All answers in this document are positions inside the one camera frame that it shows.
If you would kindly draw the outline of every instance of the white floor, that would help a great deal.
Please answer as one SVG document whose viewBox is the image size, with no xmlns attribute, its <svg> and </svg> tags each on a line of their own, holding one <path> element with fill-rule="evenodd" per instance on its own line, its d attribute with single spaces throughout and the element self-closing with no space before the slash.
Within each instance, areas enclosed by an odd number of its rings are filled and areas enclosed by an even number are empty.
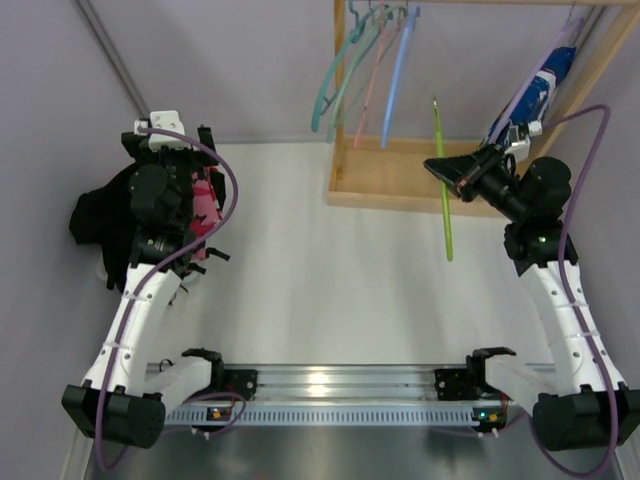
<svg viewBox="0 0 640 480">
<path fill-rule="evenodd" d="M 508 346 L 551 362 L 504 253 L 503 220 L 454 218 L 449 263 L 438 215 L 329 207 L 329 145 L 220 153 L 240 197 L 210 245 L 232 259 L 209 260 L 179 294 L 154 360 L 206 347 L 228 363 L 443 364 Z"/>
</svg>

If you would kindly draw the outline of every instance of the clothes hanger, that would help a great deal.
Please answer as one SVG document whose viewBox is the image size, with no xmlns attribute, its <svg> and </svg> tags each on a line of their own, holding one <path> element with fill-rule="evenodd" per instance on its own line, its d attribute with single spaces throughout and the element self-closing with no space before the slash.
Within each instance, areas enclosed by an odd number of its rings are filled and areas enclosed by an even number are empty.
<svg viewBox="0 0 640 480">
<path fill-rule="evenodd" d="M 404 6 L 391 7 L 386 5 L 385 7 L 386 8 L 383 13 L 383 15 L 385 16 L 384 17 L 385 27 L 389 23 L 389 20 L 393 19 L 393 14 L 405 15 L 405 16 L 408 15 L 407 9 Z M 397 30 L 392 35 L 392 38 L 389 41 L 389 44 L 386 46 L 381 56 L 381 59 L 384 58 L 386 54 L 389 52 L 389 50 L 391 49 L 391 46 L 393 45 L 395 39 L 398 37 L 399 34 L 400 34 L 400 30 Z M 335 105 L 334 105 L 333 111 L 331 112 L 329 130 L 327 132 L 327 143 L 332 143 L 334 141 L 336 128 L 342 125 L 342 123 L 344 122 L 347 116 L 347 113 L 351 110 L 353 105 L 356 103 L 356 100 L 359 98 L 362 92 L 364 92 L 364 90 L 366 89 L 366 86 L 368 85 L 368 84 L 364 85 L 363 87 L 360 88 L 360 90 L 356 93 L 356 96 L 351 101 L 351 104 L 346 109 L 344 109 L 344 112 L 342 112 L 342 115 L 339 116 L 340 105 L 342 104 L 345 92 L 347 91 L 347 87 L 349 86 L 353 73 L 360 66 L 360 63 L 362 63 L 362 60 L 364 60 L 367 53 L 369 53 L 369 51 L 371 50 L 371 47 L 379 37 L 380 37 L 380 25 L 378 24 L 378 22 L 373 21 L 372 25 L 369 28 L 367 28 L 363 33 L 362 39 L 360 40 L 360 44 L 358 46 L 358 50 L 354 54 L 353 61 L 351 62 L 351 65 L 349 65 L 349 68 L 345 74 L 344 81 L 342 82 L 342 86 L 340 87 L 340 90 L 338 90 L 337 92 L 337 95 L 335 98 Z"/>
<path fill-rule="evenodd" d="M 406 7 L 409 9 L 409 0 L 406 0 Z M 398 30 L 403 29 L 403 24 L 406 25 L 406 16 L 401 20 L 401 16 L 398 16 Z M 393 37 L 393 33 L 384 33 L 384 25 L 382 22 L 379 22 L 380 25 L 380 40 L 378 42 L 378 54 L 376 56 L 376 64 L 373 68 L 373 73 L 371 74 L 371 79 L 369 80 L 369 88 L 367 89 L 367 96 L 364 101 L 364 108 L 362 109 L 362 115 L 360 116 L 360 122 L 358 124 L 358 130 L 356 132 L 356 137 L 353 142 L 353 148 L 359 148 L 360 142 L 362 141 L 362 137 L 367 131 L 367 126 L 369 124 L 369 104 L 371 103 L 373 93 L 375 91 L 376 80 L 378 78 L 378 71 L 380 70 L 380 65 L 382 63 L 382 56 L 385 53 L 385 44 L 390 37 Z M 378 93 L 375 95 L 375 100 L 377 101 L 380 96 L 380 89 L 378 89 Z"/>
<path fill-rule="evenodd" d="M 360 18 L 360 14 L 353 6 L 353 1 L 354 0 L 349 0 L 349 11 L 355 17 L 355 27 L 353 28 L 353 30 L 351 30 L 351 32 L 349 33 L 349 36 L 347 37 L 345 42 L 342 44 L 342 48 L 340 49 L 336 57 L 333 59 L 333 62 L 331 63 L 331 66 L 329 67 L 329 70 L 327 71 L 327 74 L 324 77 L 324 81 L 322 82 L 320 91 L 318 92 L 316 103 L 313 108 L 313 115 L 311 117 L 311 130 L 314 132 L 317 132 L 318 128 L 320 127 L 320 117 L 322 117 L 322 115 L 327 113 L 331 105 L 333 105 L 333 103 L 335 102 L 336 97 L 338 95 L 338 91 L 336 89 L 336 91 L 333 93 L 333 95 L 330 98 L 327 97 L 327 90 L 329 89 L 329 85 L 331 84 L 331 79 L 335 75 L 338 66 L 344 60 L 344 56 L 346 55 L 349 47 L 352 44 L 357 44 L 362 40 L 365 28 L 367 26 L 367 22 L 369 21 L 369 19 L 373 19 L 375 14 L 382 8 L 380 5 L 374 8 L 371 8 L 362 18 Z M 369 49 L 373 47 L 374 43 L 375 43 L 375 40 L 368 45 L 368 48 L 364 53 L 364 55 L 366 55 L 369 52 Z"/>
<path fill-rule="evenodd" d="M 400 40 L 400 48 L 396 56 L 396 64 L 393 69 L 393 78 L 391 80 L 391 87 L 389 88 L 389 99 L 387 100 L 387 111 L 384 116 L 384 125 L 382 127 L 381 147 L 387 148 L 389 141 L 389 134 L 391 133 L 391 123 L 393 122 L 393 115 L 396 108 L 396 98 L 398 96 L 398 89 L 402 82 L 405 61 L 408 56 L 409 46 L 413 37 L 413 32 L 416 28 L 416 20 L 420 16 L 420 7 L 414 7 L 409 12 L 409 18 L 405 24 L 404 31 L 402 32 L 402 39 Z"/>
</svg>

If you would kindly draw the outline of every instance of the pink fabric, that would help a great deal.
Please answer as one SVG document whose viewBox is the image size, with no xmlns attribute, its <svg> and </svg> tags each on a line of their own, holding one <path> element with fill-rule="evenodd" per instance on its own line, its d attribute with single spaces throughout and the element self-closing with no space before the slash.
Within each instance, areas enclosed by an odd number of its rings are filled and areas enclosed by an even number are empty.
<svg viewBox="0 0 640 480">
<path fill-rule="evenodd" d="M 220 204 L 216 198 L 216 192 L 211 185 L 209 171 L 216 170 L 215 167 L 205 169 L 206 178 L 199 179 L 198 174 L 193 174 L 193 214 L 195 220 L 191 222 L 190 228 L 196 236 L 201 237 L 209 232 L 222 220 Z M 194 252 L 191 260 L 201 262 L 207 258 L 206 247 Z"/>
</svg>

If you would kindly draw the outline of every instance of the blue hanger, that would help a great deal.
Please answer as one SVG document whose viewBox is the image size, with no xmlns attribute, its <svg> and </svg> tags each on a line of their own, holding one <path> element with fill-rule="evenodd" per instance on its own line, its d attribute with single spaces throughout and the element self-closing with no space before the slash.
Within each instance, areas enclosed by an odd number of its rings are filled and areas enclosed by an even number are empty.
<svg viewBox="0 0 640 480">
<path fill-rule="evenodd" d="M 402 32 L 402 39 L 400 40 L 400 48 L 398 49 L 398 55 L 396 56 L 396 65 L 393 69 L 393 79 L 391 80 L 391 88 L 389 89 L 389 99 L 387 101 L 387 112 L 384 116 L 384 127 L 382 129 L 382 148 L 387 147 L 389 141 L 389 133 L 391 131 L 391 122 L 393 121 L 393 114 L 396 108 L 396 97 L 398 94 L 398 87 L 402 81 L 402 74 L 404 73 L 403 67 L 407 58 L 407 52 L 409 50 L 409 44 L 414 30 L 416 29 L 416 19 L 420 16 L 420 7 L 414 7 L 409 12 L 409 18 L 407 24 Z"/>
</svg>

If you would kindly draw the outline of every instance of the green stick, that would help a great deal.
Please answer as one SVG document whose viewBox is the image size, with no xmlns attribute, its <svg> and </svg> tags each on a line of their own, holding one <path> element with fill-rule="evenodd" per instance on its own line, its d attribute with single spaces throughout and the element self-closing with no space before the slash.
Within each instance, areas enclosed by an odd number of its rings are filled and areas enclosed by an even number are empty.
<svg viewBox="0 0 640 480">
<path fill-rule="evenodd" d="M 438 157 L 444 157 L 444 140 L 442 139 L 442 125 L 436 96 L 433 96 L 433 119 L 436 126 L 436 153 Z M 440 194 L 442 197 L 442 220 L 444 222 L 444 241 L 447 247 L 447 260 L 453 262 L 453 232 L 451 231 L 451 213 L 449 212 L 449 192 L 447 185 L 440 181 Z"/>
</svg>

